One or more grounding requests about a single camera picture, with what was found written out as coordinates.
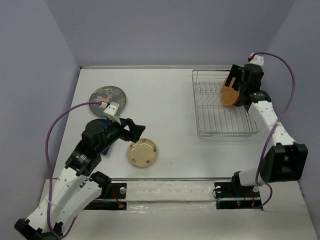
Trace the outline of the cream patterned small plate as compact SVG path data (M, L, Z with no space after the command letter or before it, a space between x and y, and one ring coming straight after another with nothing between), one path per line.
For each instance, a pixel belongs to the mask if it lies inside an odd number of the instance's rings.
M126 151L128 161L138 168L147 168L153 165L158 156L158 146L148 138L140 138L137 142L131 142Z

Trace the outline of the woven bamboo round plate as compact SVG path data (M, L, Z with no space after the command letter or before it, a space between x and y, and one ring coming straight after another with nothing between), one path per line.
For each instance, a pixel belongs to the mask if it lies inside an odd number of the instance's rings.
M240 93L227 85L228 80L225 79L220 90L221 102L224 106L233 106L237 99L240 100Z

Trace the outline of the dark blue patterned plate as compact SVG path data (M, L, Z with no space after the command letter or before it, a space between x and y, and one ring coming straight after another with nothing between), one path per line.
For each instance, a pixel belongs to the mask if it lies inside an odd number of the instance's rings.
M108 150L111 146L110 144L110 134L112 130L114 129L112 126L112 122L109 121L108 119L102 119L101 120L103 123L103 131L102 131L102 139L103 139L103 144L105 145L104 151L101 153L102 155L106 156L108 153Z

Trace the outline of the grey reindeer pattern plate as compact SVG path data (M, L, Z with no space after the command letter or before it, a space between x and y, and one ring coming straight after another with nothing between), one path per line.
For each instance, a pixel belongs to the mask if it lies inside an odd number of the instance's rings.
M90 98L90 102L105 102L107 104L117 103L119 105L117 114L120 115L127 103L125 92L117 86L103 86L95 90Z

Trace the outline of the orange plastic plate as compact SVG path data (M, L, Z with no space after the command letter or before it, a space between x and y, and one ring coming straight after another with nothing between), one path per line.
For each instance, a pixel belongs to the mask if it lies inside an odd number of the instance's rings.
M237 99L237 101L233 104L235 107L241 107L242 103L239 99Z

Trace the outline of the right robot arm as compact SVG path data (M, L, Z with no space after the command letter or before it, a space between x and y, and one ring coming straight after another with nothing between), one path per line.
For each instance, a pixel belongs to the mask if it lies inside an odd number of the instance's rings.
M253 186L300 180L308 156L307 146L289 135L273 109L270 96L261 90L263 75L260 65L234 64L226 79L226 85L238 91L240 105L265 138L257 168L232 176L230 190L235 196L242 196Z

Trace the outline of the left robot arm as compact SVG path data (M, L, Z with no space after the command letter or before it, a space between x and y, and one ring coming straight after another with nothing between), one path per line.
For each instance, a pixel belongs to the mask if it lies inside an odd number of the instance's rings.
M102 160L101 154L119 139L137 142L145 129L130 118L109 124L104 119L90 121L51 193L33 213L19 219L14 228L27 240L62 239L87 205L110 194L111 178L100 171L94 172Z

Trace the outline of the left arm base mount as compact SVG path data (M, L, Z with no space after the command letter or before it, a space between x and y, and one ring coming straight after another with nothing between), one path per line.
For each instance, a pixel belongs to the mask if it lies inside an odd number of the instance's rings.
M110 188L103 188L100 196L90 202L84 210L125 211L127 209L127 183L112 182Z

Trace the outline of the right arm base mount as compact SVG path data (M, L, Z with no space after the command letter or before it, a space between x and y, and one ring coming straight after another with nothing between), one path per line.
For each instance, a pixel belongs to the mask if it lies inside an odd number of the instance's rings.
M262 209L262 200L257 186L234 187L229 181L214 183L212 195L217 210Z

